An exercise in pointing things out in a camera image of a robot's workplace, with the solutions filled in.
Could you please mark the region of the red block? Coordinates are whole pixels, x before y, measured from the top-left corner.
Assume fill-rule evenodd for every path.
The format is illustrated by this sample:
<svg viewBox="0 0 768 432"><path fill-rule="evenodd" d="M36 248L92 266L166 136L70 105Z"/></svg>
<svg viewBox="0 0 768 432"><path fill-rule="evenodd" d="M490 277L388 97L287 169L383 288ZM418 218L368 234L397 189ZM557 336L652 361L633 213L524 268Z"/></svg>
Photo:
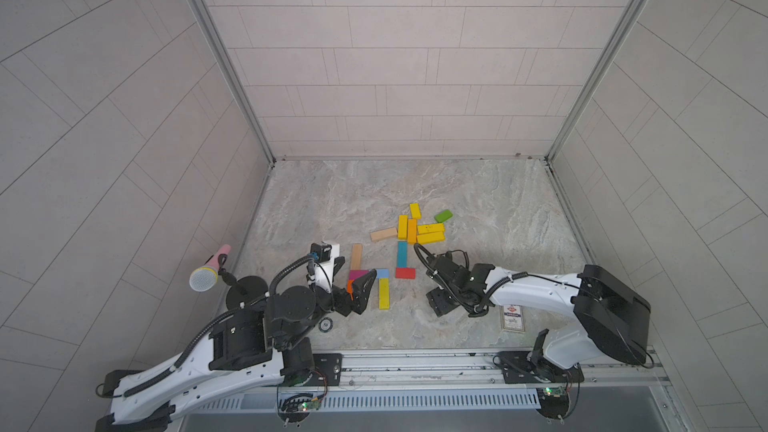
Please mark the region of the red block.
<svg viewBox="0 0 768 432"><path fill-rule="evenodd" d="M397 279L414 280L416 278L416 270L414 268L398 267L395 269L395 277Z"/></svg>

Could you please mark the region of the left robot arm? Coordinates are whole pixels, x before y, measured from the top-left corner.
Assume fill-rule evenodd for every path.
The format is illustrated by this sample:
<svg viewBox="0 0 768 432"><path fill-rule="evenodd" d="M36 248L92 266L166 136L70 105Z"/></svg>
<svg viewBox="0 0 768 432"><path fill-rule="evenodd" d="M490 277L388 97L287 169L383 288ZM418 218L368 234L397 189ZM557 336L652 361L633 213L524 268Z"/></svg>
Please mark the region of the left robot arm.
<svg viewBox="0 0 768 432"><path fill-rule="evenodd" d="M184 350L145 371L115 370L97 393L110 399L98 431L164 431L199 407L254 387L303 385L318 377L309 333L330 313L362 314L378 279L376 270L338 287L345 263L336 244L314 243L309 252L270 281L231 281L237 304L212 319Z"/></svg>

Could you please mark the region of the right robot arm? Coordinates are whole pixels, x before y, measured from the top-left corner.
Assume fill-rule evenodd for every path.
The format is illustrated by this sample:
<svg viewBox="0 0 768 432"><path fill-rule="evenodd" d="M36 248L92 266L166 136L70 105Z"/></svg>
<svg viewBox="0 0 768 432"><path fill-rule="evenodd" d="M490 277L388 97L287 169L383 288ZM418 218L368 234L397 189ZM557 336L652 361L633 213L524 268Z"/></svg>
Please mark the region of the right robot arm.
<svg viewBox="0 0 768 432"><path fill-rule="evenodd" d="M452 252L433 254L420 244L413 249L437 285L427 295L437 316L463 308L480 318L494 306L516 305L570 318L560 329L540 331L523 356L500 356L505 369L563 383L581 380L580 364L601 355L631 366L647 364L650 303L599 265L587 264L578 274L539 275L456 263Z"/></svg>

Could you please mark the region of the magenta block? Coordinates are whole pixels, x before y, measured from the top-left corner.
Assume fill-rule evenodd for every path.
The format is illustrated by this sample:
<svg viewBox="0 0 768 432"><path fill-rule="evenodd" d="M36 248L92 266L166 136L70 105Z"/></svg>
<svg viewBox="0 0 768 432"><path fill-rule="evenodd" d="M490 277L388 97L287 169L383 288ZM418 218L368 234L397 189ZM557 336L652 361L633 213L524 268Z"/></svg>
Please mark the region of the magenta block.
<svg viewBox="0 0 768 432"><path fill-rule="evenodd" d="M367 275L368 273L369 273L369 271L368 271L368 270L351 270L351 271L349 272L349 279L350 279L351 281L354 281L354 280L356 280L356 279L358 279L358 278L364 277L364 276L365 276L365 275Z"/></svg>

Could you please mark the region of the teal block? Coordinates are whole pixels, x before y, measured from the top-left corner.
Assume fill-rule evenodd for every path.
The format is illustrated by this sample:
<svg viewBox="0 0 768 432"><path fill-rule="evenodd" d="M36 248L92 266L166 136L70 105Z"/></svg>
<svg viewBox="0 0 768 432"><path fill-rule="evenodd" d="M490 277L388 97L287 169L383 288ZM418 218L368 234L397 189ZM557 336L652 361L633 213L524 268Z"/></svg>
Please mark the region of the teal block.
<svg viewBox="0 0 768 432"><path fill-rule="evenodd" d="M399 241L397 244L397 262L396 268L408 267L408 243L406 241Z"/></svg>

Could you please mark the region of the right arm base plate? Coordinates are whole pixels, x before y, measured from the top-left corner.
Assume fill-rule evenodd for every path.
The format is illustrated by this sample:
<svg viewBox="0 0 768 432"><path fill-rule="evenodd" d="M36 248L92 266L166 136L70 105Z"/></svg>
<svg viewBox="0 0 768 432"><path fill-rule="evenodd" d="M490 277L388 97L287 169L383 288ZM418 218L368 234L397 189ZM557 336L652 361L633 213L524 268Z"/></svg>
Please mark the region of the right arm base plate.
<svg viewBox="0 0 768 432"><path fill-rule="evenodd" d="M493 357L493 364L502 371L506 384L563 384L575 385L584 381L579 366L562 369L549 361L530 358L529 351L501 351Z"/></svg>

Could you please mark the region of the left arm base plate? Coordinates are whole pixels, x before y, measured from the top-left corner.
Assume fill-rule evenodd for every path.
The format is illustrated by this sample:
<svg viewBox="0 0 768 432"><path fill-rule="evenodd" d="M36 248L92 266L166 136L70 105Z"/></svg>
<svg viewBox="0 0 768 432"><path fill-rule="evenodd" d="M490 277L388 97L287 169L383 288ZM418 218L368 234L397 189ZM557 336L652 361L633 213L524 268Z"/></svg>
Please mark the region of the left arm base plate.
<svg viewBox="0 0 768 432"><path fill-rule="evenodd" d="M303 383L306 387L320 387L323 384L336 387L340 384L343 355L341 353L316 353L313 355L314 370Z"/></svg>

